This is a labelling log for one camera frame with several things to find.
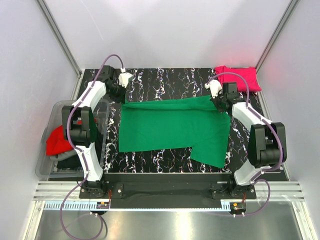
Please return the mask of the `black t shirt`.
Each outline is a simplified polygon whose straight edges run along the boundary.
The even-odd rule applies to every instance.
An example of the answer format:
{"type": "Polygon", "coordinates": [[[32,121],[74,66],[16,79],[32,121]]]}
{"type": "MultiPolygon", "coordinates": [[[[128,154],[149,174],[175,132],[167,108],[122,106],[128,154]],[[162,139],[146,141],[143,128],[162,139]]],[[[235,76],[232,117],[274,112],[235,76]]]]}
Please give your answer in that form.
{"type": "Polygon", "coordinates": [[[82,164],[80,162],[79,156],[74,155],[67,159],[59,161],[56,167],[59,170],[66,170],[66,169],[77,170],[81,166],[82,164]]]}

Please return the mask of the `clear plastic bin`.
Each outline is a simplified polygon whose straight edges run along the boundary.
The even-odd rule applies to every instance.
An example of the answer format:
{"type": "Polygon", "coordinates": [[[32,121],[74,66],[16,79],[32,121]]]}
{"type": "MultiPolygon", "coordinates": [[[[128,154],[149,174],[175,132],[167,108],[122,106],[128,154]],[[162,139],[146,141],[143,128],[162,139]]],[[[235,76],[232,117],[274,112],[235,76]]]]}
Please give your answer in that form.
{"type": "MultiPolygon", "coordinates": [[[[51,111],[47,127],[44,129],[41,138],[41,147],[38,160],[35,167],[35,173],[40,179],[58,179],[58,178],[81,178],[84,176],[83,169],[79,159],[72,160],[72,168],[62,168],[62,161],[54,161],[46,155],[46,141],[53,130],[62,125],[62,108],[73,104],[73,100],[63,100],[57,102],[51,111]]],[[[93,111],[93,117],[96,120],[98,138],[95,142],[95,148],[99,164],[104,164],[105,147],[107,142],[107,126],[110,114],[110,103],[106,99],[101,99],[93,111]]]]}

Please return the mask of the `right orange connector block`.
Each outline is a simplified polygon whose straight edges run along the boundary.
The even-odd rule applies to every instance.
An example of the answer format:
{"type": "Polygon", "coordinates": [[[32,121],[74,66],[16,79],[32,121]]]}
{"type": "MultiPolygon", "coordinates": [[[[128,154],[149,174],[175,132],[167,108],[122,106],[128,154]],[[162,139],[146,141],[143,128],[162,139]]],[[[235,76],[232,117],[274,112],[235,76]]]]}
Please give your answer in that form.
{"type": "Polygon", "coordinates": [[[245,202],[233,202],[231,204],[231,210],[245,211],[246,209],[247,209],[247,204],[245,202]]]}

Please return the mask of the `aluminium front rail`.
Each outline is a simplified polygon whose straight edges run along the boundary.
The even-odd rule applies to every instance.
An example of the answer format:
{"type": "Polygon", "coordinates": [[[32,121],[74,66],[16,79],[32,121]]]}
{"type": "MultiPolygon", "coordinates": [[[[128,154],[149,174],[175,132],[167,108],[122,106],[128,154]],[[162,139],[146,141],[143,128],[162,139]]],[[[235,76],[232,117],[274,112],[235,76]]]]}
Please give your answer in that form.
{"type": "Polygon", "coordinates": [[[102,193],[90,192],[88,188],[78,187],[73,181],[40,181],[36,187],[34,200],[62,200],[67,193],[70,200],[106,198],[107,190],[111,191],[112,199],[126,199],[131,196],[137,197],[204,197],[214,200],[243,199],[262,201],[269,197],[270,201],[302,202],[304,196],[299,183],[294,181],[270,181],[258,182],[254,186],[246,188],[244,193],[228,193],[226,182],[107,182],[102,193]]]}

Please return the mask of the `aluminium frame post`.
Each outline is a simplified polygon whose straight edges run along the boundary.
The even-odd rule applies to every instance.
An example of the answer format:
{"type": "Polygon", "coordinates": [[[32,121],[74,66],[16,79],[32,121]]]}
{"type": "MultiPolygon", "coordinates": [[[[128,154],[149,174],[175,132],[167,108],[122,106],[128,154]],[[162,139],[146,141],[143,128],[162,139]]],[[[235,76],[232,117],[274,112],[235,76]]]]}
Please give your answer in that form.
{"type": "Polygon", "coordinates": [[[65,41],[58,24],[55,21],[53,14],[50,11],[49,6],[47,5],[45,0],[35,0],[37,3],[41,13],[43,14],[49,28],[51,29],[57,43],[59,44],[61,50],[63,51],[67,61],[69,62],[71,68],[73,69],[76,76],[79,78],[81,76],[82,70],[79,67],[77,61],[75,60],[70,48],[65,41]]]}
{"type": "Polygon", "coordinates": [[[297,6],[299,5],[300,0],[290,0],[287,7],[285,8],[280,20],[278,21],[271,37],[269,38],[264,50],[262,51],[261,56],[259,57],[257,64],[255,65],[256,72],[258,73],[264,62],[266,61],[269,53],[273,49],[275,43],[279,39],[281,33],[285,29],[287,23],[289,22],[291,16],[295,12],[297,6]]]}

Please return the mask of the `orange connector block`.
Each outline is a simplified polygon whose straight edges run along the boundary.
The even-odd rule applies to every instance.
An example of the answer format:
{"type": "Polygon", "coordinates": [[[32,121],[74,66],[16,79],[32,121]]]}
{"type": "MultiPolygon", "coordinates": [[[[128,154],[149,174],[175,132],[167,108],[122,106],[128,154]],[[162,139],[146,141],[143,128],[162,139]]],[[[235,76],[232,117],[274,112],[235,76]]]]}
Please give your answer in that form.
{"type": "Polygon", "coordinates": [[[233,202],[231,204],[231,210],[245,211],[246,209],[247,209],[247,204],[245,202],[233,202]]]}
{"type": "Polygon", "coordinates": [[[109,201],[98,201],[96,204],[97,209],[110,209],[111,203],[109,201]]]}

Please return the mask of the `folded pink t shirt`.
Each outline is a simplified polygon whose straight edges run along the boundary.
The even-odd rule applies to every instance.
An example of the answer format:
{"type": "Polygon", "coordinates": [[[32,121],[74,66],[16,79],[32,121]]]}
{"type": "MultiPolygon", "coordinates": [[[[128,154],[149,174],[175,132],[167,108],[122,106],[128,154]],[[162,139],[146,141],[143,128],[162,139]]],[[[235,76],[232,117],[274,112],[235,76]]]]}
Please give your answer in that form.
{"type": "MultiPolygon", "coordinates": [[[[221,73],[234,73],[243,77],[248,85],[249,92],[260,92],[262,89],[257,81],[257,71],[254,67],[247,68],[230,68],[225,65],[218,66],[215,68],[216,74],[221,73]]],[[[223,85],[224,83],[233,83],[235,82],[237,85],[237,90],[239,92],[246,92],[247,87],[245,82],[234,74],[223,74],[218,76],[218,80],[223,85]]]]}

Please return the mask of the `right aluminium frame post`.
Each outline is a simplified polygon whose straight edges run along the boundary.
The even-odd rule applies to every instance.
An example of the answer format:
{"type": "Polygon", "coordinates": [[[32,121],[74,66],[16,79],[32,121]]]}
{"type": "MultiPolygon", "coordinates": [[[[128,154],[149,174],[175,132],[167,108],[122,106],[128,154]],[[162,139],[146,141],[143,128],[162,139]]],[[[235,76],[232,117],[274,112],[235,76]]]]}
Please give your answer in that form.
{"type": "Polygon", "coordinates": [[[280,20],[278,21],[271,37],[269,38],[264,50],[262,51],[261,56],[259,57],[257,64],[255,65],[256,72],[258,73],[264,62],[266,61],[269,53],[273,49],[275,43],[279,39],[281,33],[285,29],[287,23],[289,22],[291,16],[295,12],[297,6],[299,5],[300,0],[290,0],[287,7],[285,8],[280,20]]]}

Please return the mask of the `left orange connector block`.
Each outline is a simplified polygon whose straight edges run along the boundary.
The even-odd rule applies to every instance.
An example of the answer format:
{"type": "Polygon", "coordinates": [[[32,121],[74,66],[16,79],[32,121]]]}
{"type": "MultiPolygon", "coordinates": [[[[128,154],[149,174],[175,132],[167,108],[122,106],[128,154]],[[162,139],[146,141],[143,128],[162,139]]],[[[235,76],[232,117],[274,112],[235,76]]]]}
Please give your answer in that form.
{"type": "Polygon", "coordinates": [[[110,209],[111,203],[109,201],[98,201],[96,204],[97,209],[110,209]]]}

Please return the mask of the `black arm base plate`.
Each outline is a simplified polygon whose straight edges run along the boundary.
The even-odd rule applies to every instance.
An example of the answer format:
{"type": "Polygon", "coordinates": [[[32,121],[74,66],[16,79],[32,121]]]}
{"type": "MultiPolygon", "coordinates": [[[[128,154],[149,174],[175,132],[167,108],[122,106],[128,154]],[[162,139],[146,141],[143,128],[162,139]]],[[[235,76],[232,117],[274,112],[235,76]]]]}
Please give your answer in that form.
{"type": "Polygon", "coordinates": [[[195,195],[213,199],[254,200],[255,188],[237,187],[230,173],[106,173],[102,187],[116,199],[131,196],[195,195]]]}

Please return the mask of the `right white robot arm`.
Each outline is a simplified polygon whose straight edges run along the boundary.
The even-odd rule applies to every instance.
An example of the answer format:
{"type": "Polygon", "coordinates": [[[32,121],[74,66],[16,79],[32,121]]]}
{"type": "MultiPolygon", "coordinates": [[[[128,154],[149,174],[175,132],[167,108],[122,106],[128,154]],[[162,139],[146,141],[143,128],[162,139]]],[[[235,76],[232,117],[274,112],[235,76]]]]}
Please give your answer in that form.
{"type": "Polygon", "coordinates": [[[286,161],[286,129],[283,123],[263,117],[241,99],[235,82],[221,84],[214,79],[205,88],[210,90],[210,100],[220,113],[237,119],[249,131],[247,160],[226,184],[225,191],[236,199],[249,192],[260,175],[278,170],[286,161]]]}

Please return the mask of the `green t shirt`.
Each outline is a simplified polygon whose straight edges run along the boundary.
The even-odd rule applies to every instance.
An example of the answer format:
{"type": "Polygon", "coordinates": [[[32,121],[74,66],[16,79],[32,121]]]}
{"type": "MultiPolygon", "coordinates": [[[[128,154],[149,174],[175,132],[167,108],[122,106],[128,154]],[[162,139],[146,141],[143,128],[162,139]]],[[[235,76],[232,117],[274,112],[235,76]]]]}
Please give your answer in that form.
{"type": "Polygon", "coordinates": [[[190,158],[223,168],[231,118],[211,97],[127,102],[121,106],[118,150],[145,152],[191,148],[190,158]]]}

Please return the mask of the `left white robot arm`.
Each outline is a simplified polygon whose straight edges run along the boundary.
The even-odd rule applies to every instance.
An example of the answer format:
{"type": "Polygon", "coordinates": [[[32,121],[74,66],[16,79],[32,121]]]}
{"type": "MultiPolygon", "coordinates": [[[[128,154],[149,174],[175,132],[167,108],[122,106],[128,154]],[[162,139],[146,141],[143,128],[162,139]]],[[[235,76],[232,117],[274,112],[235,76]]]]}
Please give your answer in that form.
{"type": "Polygon", "coordinates": [[[77,153],[83,169],[81,189],[97,198],[103,198],[108,193],[108,186],[102,180],[103,169],[96,152],[98,128],[93,111],[105,95],[123,104],[132,76],[124,67],[117,71],[112,66],[104,65],[82,95],[61,110],[63,136],[77,153]]]}

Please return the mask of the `left aluminium frame post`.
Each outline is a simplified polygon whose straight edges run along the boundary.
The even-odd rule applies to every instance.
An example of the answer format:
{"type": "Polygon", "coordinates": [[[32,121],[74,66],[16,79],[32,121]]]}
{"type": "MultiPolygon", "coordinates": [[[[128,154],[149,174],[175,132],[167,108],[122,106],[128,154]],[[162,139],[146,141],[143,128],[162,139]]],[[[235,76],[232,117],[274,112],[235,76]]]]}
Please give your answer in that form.
{"type": "Polygon", "coordinates": [[[71,68],[73,69],[76,76],[79,78],[81,76],[82,70],[79,67],[77,61],[75,60],[70,48],[65,41],[58,24],[55,21],[53,14],[50,11],[49,6],[47,5],[45,0],[35,0],[37,3],[41,13],[43,14],[49,28],[51,29],[57,43],[59,44],[61,50],[63,51],[67,61],[69,62],[71,68]]]}

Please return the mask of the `red t shirt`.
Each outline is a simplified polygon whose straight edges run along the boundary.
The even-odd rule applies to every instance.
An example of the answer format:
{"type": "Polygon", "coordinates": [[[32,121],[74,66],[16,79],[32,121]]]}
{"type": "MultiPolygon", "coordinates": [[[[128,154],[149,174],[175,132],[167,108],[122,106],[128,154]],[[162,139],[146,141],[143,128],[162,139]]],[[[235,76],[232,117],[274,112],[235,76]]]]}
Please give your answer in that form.
{"type": "Polygon", "coordinates": [[[46,155],[55,156],[72,151],[74,148],[64,138],[63,126],[55,128],[46,140],[46,155]]]}

